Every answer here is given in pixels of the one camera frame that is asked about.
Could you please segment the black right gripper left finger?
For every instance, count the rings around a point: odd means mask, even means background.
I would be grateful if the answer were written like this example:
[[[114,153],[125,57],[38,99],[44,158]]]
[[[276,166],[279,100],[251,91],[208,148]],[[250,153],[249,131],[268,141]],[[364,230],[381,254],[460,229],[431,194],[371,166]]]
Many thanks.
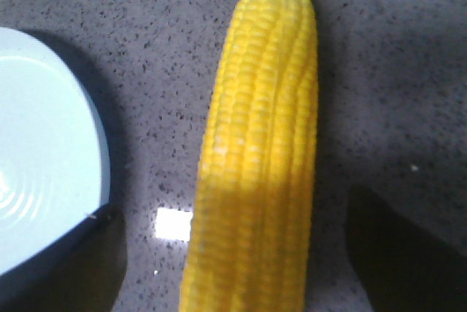
[[[110,311],[125,274],[125,217],[107,204],[1,275],[1,310]]]

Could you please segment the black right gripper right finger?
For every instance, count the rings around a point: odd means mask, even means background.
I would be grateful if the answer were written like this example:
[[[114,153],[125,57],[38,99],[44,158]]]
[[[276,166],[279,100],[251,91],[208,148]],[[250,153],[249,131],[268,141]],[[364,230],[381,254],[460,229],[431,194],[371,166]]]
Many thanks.
[[[350,189],[345,237],[373,311],[466,310],[466,256],[373,190]]]

